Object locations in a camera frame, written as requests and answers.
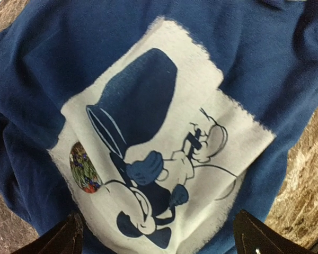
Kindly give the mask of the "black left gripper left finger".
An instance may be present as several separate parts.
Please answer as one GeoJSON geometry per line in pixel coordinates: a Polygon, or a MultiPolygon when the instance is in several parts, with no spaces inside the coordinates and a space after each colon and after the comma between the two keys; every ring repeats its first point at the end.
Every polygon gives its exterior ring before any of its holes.
{"type": "Polygon", "coordinates": [[[83,249],[83,222],[78,213],[71,213],[64,221],[32,243],[18,249],[16,254],[77,253],[83,249]]]}

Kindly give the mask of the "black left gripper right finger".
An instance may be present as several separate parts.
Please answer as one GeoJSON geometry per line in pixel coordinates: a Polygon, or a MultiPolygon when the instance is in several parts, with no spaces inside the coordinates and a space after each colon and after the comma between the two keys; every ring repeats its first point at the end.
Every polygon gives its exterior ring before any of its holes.
{"type": "Polygon", "coordinates": [[[234,223],[238,254],[309,254],[310,250],[282,237],[246,210],[240,210],[234,223]]]}

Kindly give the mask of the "blue printed t-shirt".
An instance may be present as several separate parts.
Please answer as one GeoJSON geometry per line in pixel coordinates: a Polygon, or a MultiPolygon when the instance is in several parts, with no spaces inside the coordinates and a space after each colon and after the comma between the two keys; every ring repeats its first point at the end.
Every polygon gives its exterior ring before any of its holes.
{"type": "Polygon", "coordinates": [[[30,1],[0,32],[0,193],[40,234],[79,211],[84,253],[236,253],[317,107],[318,1],[30,1]]]}

